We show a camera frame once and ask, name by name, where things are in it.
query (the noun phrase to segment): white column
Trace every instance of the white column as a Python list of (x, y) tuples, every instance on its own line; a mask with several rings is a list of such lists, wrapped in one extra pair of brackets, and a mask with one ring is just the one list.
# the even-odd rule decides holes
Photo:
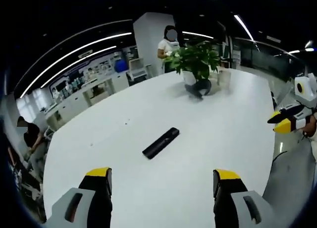
[(139, 57), (143, 58), (145, 65), (151, 64), (153, 76), (163, 73), (162, 60), (157, 55), (167, 25), (175, 26), (173, 16), (155, 12), (147, 12), (133, 23)]

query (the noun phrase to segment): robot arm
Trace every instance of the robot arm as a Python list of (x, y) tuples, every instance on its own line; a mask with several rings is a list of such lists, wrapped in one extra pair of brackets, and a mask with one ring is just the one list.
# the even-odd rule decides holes
[(295, 104), (287, 105), (273, 113), (267, 121), (275, 124), (273, 129), (278, 133), (289, 133), (305, 127), (310, 122), (310, 116), (316, 112), (317, 108), (317, 82), (313, 73), (307, 77), (296, 77), (294, 88)]

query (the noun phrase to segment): white table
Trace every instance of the white table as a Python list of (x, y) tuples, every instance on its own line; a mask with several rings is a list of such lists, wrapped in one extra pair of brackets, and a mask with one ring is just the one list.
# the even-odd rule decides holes
[[(230, 70), (231, 93), (199, 101), (182, 77), (164, 74), (123, 90), (71, 120), (53, 136), (44, 172), (52, 205), (86, 172), (112, 168), (112, 228), (214, 227), (212, 171), (238, 173), (263, 194), (274, 132), (268, 82)], [(180, 135), (155, 158), (142, 151), (171, 127)]]

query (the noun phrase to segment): black object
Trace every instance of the black object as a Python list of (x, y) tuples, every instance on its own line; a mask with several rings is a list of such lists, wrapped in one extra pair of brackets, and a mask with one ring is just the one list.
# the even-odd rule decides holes
[(187, 92), (193, 94), (195, 97), (202, 99), (203, 95), (199, 92), (202, 89), (206, 89), (204, 96), (207, 95), (211, 90), (211, 82), (208, 79), (201, 79), (194, 85), (185, 85)]
[(142, 153), (150, 160), (153, 159), (159, 152), (161, 152), (173, 139), (179, 135), (179, 130), (172, 127), (164, 133), (153, 144), (146, 148)]
[(56, 90), (58, 90), (59, 92), (61, 91), (61, 90), (63, 90), (63, 88), (65, 88), (66, 87), (66, 81), (62, 81), (60, 84), (58, 84), (57, 86), (56, 86)]
[(110, 172), (110, 169), (107, 170), (105, 176), (86, 175), (78, 187), (95, 191), (88, 211), (87, 227), (110, 228), (112, 201), (111, 188), (107, 179)]
[(238, 214), (231, 194), (246, 191), (248, 190), (241, 179), (221, 179), (218, 171), (213, 171), (213, 213), (217, 228), (239, 228)]

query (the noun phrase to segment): white pot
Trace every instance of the white pot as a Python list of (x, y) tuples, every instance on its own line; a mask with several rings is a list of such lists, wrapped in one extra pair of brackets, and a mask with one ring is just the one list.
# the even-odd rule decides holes
[(209, 78), (216, 80), (217, 81), (217, 85), (219, 85), (219, 73), (218, 72), (211, 71)]
[(231, 80), (231, 72), (220, 70), (218, 79), (219, 79), (220, 87), (228, 90), (230, 85), (230, 80)]
[(196, 83), (196, 78), (194, 77), (192, 72), (182, 71), (184, 82), (187, 85), (193, 85)]

